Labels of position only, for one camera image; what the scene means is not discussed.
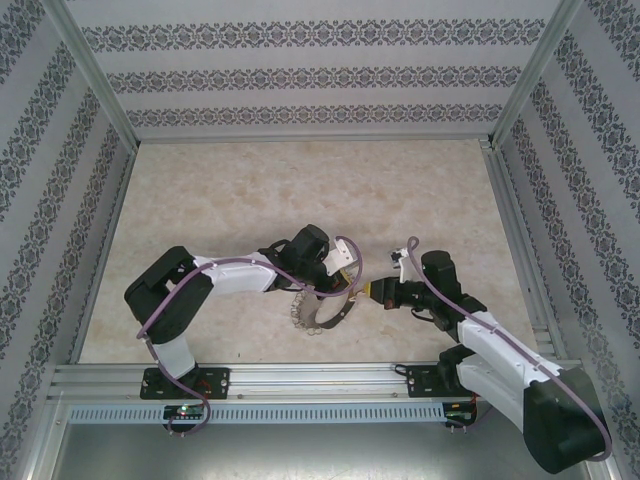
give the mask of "enclosure wall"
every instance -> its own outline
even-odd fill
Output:
[[[582,4],[502,154],[571,358],[640,476],[640,2]]]
[[[132,162],[40,3],[0,7],[0,478],[20,467],[99,282]]]

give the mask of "marble floor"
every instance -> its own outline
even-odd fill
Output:
[[[463,290],[516,337],[535,340],[478,142],[142,145],[88,335],[83,363],[148,363],[123,294],[168,248],[243,255],[313,223],[364,254],[364,280],[397,275],[389,250],[421,239],[443,249]],[[295,293],[210,298],[187,330],[200,362],[437,360],[454,343],[408,309],[360,298],[338,327],[296,329]]]

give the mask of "white panel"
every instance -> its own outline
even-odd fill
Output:
[[[116,0],[69,2],[83,26],[393,18],[549,18],[557,0]]]
[[[379,45],[263,49],[153,50],[100,52],[96,57],[108,73],[171,70],[215,70],[312,67],[406,67],[432,65],[496,65],[524,67],[532,45]]]
[[[276,107],[311,105],[504,104],[509,88],[344,88],[176,92],[120,95],[126,110],[147,108]]]

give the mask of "metal bracket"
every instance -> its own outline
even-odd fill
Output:
[[[228,368],[197,367],[180,378],[180,382],[209,400],[226,400],[229,392]],[[144,371],[140,387],[142,400],[188,400],[191,395],[171,383],[158,368]]]
[[[425,397],[469,397],[473,392],[466,388],[448,388],[440,374],[437,365],[396,365],[396,373],[406,377],[407,392],[410,398]]]

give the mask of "floral border pattern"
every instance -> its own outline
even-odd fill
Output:
[[[600,207],[601,202],[591,186],[587,169],[582,165],[569,131],[543,80],[538,82],[530,97],[580,210],[584,227],[604,269],[604,276],[615,295],[616,305],[622,311],[620,316],[627,322],[627,331],[634,339],[633,346],[640,349],[640,288],[633,274],[629,273],[629,264],[622,256],[622,249],[618,247],[618,239],[611,231],[604,209]]]
[[[128,110],[134,127],[309,123],[493,122],[502,105],[322,105]]]
[[[14,268],[7,277],[0,299],[0,360],[5,358],[5,349],[11,342],[11,332],[15,330],[22,313],[26,295],[31,290],[31,283],[99,109],[100,103],[89,89],[47,180],[43,196],[24,236],[24,243],[18,251],[18,258],[13,261]]]
[[[520,67],[267,68],[107,75],[117,94],[308,88],[513,87]]]
[[[618,177],[640,222],[640,162],[638,147],[620,121],[602,84],[571,33],[560,41],[555,57],[589,119],[591,130]]]
[[[119,143],[120,138],[117,132],[113,126],[110,126],[87,184],[87,190],[82,199],[73,230],[69,235],[59,270],[55,275],[51,293],[47,299],[47,306],[42,312],[38,332],[29,350],[29,360],[26,362],[24,372],[20,376],[19,390],[15,392],[15,400],[9,407],[9,420],[3,425],[4,432],[0,437],[2,448],[0,478],[11,478],[11,470],[17,461],[29,419],[37,406],[38,390],[42,384],[46,363],[54,347],[60,322],[64,317],[69,293],[73,287],[73,281],[80,266],[83,251],[87,246],[95,213],[98,209],[110,168],[114,163],[114,155]],[[124,181],[125,172],[126,165],[121,174],[118,188]],[[113,211],[114,208],[112,207],[107,223],[111,222]]]
[[[44,18],[38,0],[15,0],[0,21],[0,85],[3,85]]]
[[[69,78],[76,67],[75,61],[64,43],[47,65],[38,88],[29,99],[24,115],[18,120],[14,135],[7,141],[0,158],[0,222],[11,205],[16,189],[26,175],[26,167],[31,163],[36,147],[42,140],[45,128],[51,121],[55,107],[67,88]]]
[[[591,354],[591,361],[601,382],[601,391],[607,400],[612,420],[616,426],[616,432],[624,443],[624,453],[631,457],[632,471],[640,476],[640,461],[633,460],[633,458],[638,458],[638,452],[640,452],[640,437],[638,436],[640,425],[638,425],[638,417],[633,411],[631,397],[625,392],[625,384],[620,379],[620,367],[615,363],[613,357],[614,347],[609,343],[604,333],[604,325],[600,322],[598,312],[592,306],[593,301],[589,288],[584,281],[580,266],[575,260],[573,245],[567,235],[564,222],[553,199],[551,187],[547,183],[537,151],[522,118],[518,118],[515,122],[511,135],[520,156],[518,161],[524,165],[536,204],[547,229],[547,235],[569,294],[568,298],[573,304],[576,319],[583,331],[587,349]],[[513,181],[509,162],[506,162],[506,165]]]
[[[358,45],[533,45],[542,19],[326,20],[84,27],[94,52]]]
[[[636,7],[629,0],[587,0],[587,5],[640,82],[640,13]]]

